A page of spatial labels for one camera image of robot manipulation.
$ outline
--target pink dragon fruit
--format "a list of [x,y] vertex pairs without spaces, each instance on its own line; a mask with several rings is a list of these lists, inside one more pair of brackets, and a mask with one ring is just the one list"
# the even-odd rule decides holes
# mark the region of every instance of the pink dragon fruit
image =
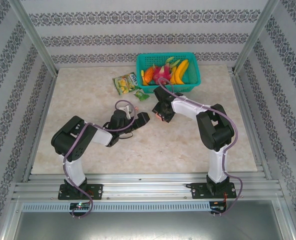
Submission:
[[[157,85],[159,84],[158,83],[159,78],[165,78],[167,80],[170,80],[170,78],[172,77],[172,74],[170,73],[169,62],[166,63],[165,66],[162,66],[162,67],[153,66],[153,68],[155,69],[154,72],[153,72],[153,80]],[[164,79],[160,79],[160,83],[162,85],[166,85],[167,81],[165,81]]]

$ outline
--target green basket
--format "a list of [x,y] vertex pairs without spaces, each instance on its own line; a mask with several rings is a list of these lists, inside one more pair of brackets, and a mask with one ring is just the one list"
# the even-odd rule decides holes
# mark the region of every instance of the green basket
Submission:
[[[188,59],[189,61],[189,66],[182,77],[182,81],[184,82],[184,84],[173,85],[173,90],[175,93],[190,92],[194,87],[200,85],[200,83],[202,82],[197,60],[192,52],[165,52],[139,54],[137,56],[136,63],[138,86],[141,87],[146,94],[153,94],[154,89],[157,88],[158,85],[144,86],[141,71],[146,71],[153,64],[155,64],[156,66],[163,66],[166,63],[166,60],[170,57],[174,57],[173,60],[171,60],[172,63],[177,61],[178,59],[181,60],[180,63],[185,59]],[[172,90],[172,87],[170,85],[166,85],[166,87],[168,90]]]

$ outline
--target small packet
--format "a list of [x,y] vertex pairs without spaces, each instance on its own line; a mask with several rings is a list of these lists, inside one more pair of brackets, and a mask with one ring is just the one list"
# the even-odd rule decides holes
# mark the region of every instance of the small packet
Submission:
[[119,95],[130,93],[136,89],[141,89],[137,84],[137,78],[134,72],[115,77],[112,80]]
[[147,98],[149,98],[150,96],[148,94],[143,93],[142,91],[138,90],[136,91],[136,93],[134,94],[137,98],[139,98],[139,101],[143,101],[146,100]]

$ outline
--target wall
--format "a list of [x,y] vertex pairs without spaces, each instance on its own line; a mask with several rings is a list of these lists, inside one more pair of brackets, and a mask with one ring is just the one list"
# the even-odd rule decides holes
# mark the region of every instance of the wall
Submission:
[[21,182],[53,78],[6,0],[0,0],[0,222]]
[[296,0],[281,0],[239,73],[267,163],[296,222]]
[[267,0],[23,0],[57,68],[193,52],[233,66]]

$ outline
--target marble tabletop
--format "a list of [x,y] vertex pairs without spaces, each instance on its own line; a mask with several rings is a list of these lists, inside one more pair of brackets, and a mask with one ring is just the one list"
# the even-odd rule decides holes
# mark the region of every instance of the marble tabletop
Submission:
[[[234,89],[225,65],[200,65],[201,85],[184,93],[189,99],[206,105],[223,105],[236,123],[239,140],[228,151],[230,172],[256,172],[256,164]],[[197,122],[176,114],[170,123],[152,113],[155,95],[140,102],[130,92],[119,96],[112,78],[136,72],[134,66],[61,68],[42,130],[32,174],[63,174],[62,159],[51,146],[53,135],[73,116],[103,125],[110,120],[115,102],[131,101],[139,112],[147,112],[150,121],[119,140],[113,147],[90,143],[82,156],[87,174],[132,173],[205,173],[209,168],[209,150],[203,145]]]

